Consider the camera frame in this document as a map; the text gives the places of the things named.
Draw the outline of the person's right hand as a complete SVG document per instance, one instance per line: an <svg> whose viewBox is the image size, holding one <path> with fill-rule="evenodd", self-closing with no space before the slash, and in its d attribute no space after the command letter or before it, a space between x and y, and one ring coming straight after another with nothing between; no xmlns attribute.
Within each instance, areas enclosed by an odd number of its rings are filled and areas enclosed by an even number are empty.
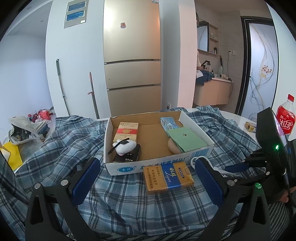
<svg viewBox="0 0 296 241"><path fill-rule="evenodd" d="M282 202L282 203L287 203L289 201L288 193L285 192L283 194L283 196L279 199L279 201Z"/></svg>

